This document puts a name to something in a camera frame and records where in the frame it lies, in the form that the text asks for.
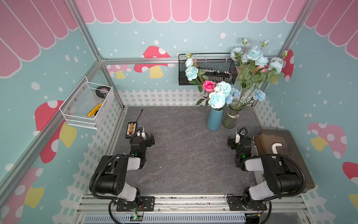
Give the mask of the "teal ceramic vase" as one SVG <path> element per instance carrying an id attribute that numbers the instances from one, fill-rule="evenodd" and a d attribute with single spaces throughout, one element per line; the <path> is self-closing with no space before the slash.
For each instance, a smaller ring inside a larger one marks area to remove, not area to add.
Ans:
<path id="1" fill-rule="evenodd" d="M 222 115 L 222 110 L 215 110 L 212 108 L 207 121 L 207 128 L 211 131 L 217 131 L 221 126 Z"/>

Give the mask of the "blue carnation stem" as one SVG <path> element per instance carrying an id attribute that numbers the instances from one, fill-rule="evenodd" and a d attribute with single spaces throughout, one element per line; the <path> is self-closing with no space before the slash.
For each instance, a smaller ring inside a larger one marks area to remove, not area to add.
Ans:
<path id="1" fill-rule="evenodd" d="M 233 102 L 233 96 L 232 95 L 228 95 L 225 99 L 226 104 L 231 104 Z"/>
<path id="2" fill-rule="evenodd" d="M 230 92 L 230 96 L 238 99 L 241 96 L 241 92 L 236 88 L 232 88 Z"/>

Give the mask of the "light blue rose stem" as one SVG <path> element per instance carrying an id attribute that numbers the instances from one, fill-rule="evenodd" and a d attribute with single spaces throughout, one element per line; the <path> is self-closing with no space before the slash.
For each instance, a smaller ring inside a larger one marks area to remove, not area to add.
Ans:
<path id="1" fill-rule="evenodd" d="M 219 82 L 216 84 L 214 91 L 209 94 L 209 105 L 215 110 L 222 110 L 226 106 L 225 99 L 231 92 L 231 84 Z"/>

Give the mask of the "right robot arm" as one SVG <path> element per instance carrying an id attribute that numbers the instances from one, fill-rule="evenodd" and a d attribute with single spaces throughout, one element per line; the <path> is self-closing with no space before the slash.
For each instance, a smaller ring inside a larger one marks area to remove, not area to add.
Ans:
<path id="1" fill-rule="evenodd" d="M 227 145 L 235 150 L 235 165 L 253 172 L 256 185 L 240 196 L 227 195 L 231 211 L 264 211 L 266 203 L 293 197 L 314 188 L 313 179 L 289 131 L 262 129 L 252 138 L 247 128 L 236 130 Z"/>

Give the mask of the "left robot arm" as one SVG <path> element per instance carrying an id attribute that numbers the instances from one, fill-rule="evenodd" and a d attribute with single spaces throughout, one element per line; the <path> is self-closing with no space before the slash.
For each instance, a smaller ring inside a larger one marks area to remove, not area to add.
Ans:
<path id="1" fill-rule="evenodd" d="M 111 200 L 124 209 L 137 211 L 144 208 L 140 190 L 126 182 L 127 172 L 140 170 L 146 162 L 146 150 L 155 144 L 153 134 L 136 130 L 130 138 L 130 153 L 105 155 L 101 158 L 89 184 L 94 198 Z"/>

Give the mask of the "clear glass vase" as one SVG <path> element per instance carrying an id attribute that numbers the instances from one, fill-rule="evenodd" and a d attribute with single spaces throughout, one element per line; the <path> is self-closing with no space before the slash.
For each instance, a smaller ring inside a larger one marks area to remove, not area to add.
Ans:
<path id="1" fill-rule="evenodd" d="M 234 128 L 242 110 L 243 105 L 237 100 L 234 100 L 231 104 L 229 104 L 222 120 L 223 126 L 228 129 Z"/>

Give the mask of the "yellow utility knife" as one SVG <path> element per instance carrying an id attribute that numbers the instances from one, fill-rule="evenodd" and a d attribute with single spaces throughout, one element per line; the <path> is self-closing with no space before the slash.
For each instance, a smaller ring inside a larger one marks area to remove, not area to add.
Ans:
<path id="1" fill-rule="evenodd" d="M 98 113 L 98 111 L 100 110 L 101 106 L 102 106 L 102 103 L 100 103 L 100 104 L 98 104 L 97 106 L 95 106 L 95 107 L 87 114 L 87 116 L 88 116 L 88 117 L 92 117 L 92 116 L 95 117 L 96 114 Z"/>

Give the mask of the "pink rose stem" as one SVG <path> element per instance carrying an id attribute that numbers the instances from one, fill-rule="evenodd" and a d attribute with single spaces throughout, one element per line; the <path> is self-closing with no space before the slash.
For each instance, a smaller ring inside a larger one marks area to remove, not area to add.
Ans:
<path id="1" fill-rule="evenodd" d="M 205 102 L 205 106 L 209 105 L 209 94 L 214 91 L 216 83 L 210 80 L 205 80 L 203 84 L 198 85 L 199 92 L 203 92 L 203 97 L 197 101 L 196 105 Z"/>

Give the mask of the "black tape roll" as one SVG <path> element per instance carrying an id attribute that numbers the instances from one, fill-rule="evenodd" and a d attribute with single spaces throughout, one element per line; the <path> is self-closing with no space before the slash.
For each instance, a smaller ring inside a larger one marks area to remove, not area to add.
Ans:
<path id="1" fill-rule="evenodd" d="M 95 90 L 95 93 L 99 98 L 105 99 L 109 94 L 110 90 L 111 90 L 110 87 L 100 86 Z"/>

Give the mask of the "socket bit set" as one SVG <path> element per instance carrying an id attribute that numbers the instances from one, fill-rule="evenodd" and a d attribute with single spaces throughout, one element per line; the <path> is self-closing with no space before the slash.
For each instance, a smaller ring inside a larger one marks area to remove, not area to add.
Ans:
<path id="1" fill-rule="evenodd" d="M 199 71 L 202 73 L 202 75 L 207 77 L 207 80 L 213 81 L 213 82 L 231 82 L 232 81 L 232 74 L 228 71 L 221 72 L 219 70 L 208 70 L 208 69 L 199 69 Z"/>

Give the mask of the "green circuit board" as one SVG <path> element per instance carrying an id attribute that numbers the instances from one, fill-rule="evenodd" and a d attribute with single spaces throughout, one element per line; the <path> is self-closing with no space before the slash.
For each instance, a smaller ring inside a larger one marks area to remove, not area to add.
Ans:
<path id="1" fill-rule="evenodd" d="M 130 221 L 131 222 L 141 222 L 144 220 L 144 216 L 143 215 L 138 215 L 138 214 L 131 214 L 130 216 Z"/>

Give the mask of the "light blue rose bouquet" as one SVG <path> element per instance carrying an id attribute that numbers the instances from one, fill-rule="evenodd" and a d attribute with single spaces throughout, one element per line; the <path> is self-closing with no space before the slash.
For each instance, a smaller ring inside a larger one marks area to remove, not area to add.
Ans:
<path id="1" fill-rule="evenodd" d="M 235 110 L 242 110 L 256 101 L 264 101 L 266 93 L 260 89 L 262 83 L 276 84 L 284 76 L 284 59 L 289 52 L 285 50 L 280 57 L 269 59 L 264 56 L 263 48 L 268 45 L 264 40 L 260 46 L 248 47 L 249 40 L 242 39 L 243 47 L 235 47 L 231 51 L 231 58 L 237 68 L 237 84 L 240 96 L 234 102 Z"/>

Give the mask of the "white blue rose stem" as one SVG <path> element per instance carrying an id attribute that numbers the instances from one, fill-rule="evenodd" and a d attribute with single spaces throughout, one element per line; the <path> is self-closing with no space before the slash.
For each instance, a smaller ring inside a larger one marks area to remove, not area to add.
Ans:
<path id="1" fill-rule="evenodd" d="M 208 80 L 208 77 L 205 75 L 206 72 L 199 69 L 198 60 L 192 53 L 187 52 L 185 57 L 185 76 L 188 83 L 191 85 L 203 85 Z"/>

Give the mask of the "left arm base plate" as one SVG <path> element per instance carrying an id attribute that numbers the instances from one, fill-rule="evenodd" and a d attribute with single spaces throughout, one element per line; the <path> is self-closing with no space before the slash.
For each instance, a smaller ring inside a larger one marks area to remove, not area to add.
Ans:
<path id="1" fill-rule="evenodd" d="M 140 210 L 140 211 L 154 211 L 155 197 L 141 197 L 141 199 L 135 199 L 132 202 L 118 202 L 116 211 L 125 212 Z"/>

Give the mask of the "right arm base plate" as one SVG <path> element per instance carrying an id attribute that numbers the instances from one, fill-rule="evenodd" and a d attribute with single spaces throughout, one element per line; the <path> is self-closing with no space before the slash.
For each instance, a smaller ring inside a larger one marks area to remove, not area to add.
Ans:
<path id="1" fill-rule="evenodd" d="M 251 199 L 243 198 L 242 196 L 228 194 L 226 201 L 229 205 L 230 211 L 257 211 L 263 212 L 267 210 L 267 205 L 263 201 L 253 201 Z"/>

